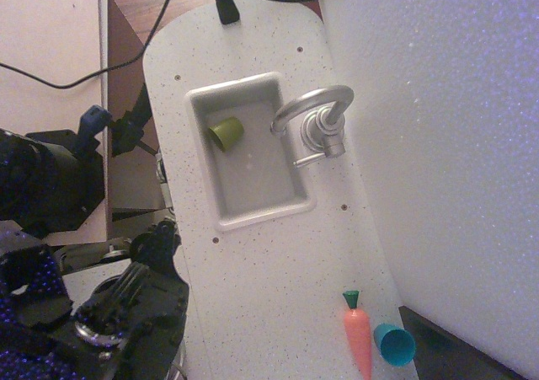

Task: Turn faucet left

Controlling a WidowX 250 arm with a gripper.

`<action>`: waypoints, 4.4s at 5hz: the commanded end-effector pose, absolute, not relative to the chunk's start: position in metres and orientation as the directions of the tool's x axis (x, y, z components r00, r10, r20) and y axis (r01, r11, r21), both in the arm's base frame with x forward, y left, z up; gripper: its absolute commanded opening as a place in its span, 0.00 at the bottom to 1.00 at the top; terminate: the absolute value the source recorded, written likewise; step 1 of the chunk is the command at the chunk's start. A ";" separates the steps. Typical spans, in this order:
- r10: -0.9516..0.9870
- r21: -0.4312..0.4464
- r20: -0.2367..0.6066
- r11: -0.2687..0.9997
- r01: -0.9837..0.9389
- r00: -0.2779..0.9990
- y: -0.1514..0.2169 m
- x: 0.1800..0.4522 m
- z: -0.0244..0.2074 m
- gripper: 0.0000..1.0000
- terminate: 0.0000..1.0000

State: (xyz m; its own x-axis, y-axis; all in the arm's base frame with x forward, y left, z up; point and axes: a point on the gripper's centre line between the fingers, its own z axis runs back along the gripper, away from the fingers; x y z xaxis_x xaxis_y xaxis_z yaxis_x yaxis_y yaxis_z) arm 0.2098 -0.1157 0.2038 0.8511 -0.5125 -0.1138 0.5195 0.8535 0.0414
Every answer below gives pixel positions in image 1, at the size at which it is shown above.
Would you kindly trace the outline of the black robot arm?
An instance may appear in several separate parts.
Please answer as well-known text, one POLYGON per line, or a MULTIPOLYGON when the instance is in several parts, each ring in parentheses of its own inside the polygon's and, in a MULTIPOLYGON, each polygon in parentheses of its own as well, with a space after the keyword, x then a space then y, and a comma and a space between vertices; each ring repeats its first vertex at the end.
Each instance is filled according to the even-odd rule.
POLYGON ((92 131, 1 134, 1 376, 183 379, 188 284, 170 219, 126 248, 53 249, 104 196, 92 131))

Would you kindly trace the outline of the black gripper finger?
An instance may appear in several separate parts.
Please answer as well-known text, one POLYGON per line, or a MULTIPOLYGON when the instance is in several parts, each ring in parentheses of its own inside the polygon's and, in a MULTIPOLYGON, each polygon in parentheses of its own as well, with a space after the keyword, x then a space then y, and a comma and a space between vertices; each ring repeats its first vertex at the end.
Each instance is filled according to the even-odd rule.
POLYGON ((161 221, 131 241, 131 261, 147 265, 152 270, 175 270, 173 257, 180 244, 176 223, 161 221))

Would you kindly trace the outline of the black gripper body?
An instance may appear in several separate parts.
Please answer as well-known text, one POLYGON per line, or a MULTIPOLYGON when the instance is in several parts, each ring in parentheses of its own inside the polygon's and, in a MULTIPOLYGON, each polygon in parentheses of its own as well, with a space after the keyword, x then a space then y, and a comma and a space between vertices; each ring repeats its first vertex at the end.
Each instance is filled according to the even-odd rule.
POLYGON ((51 338, 83 379, 164 379, 184 337, 189 286, 173 257, 135 258, 51 338))

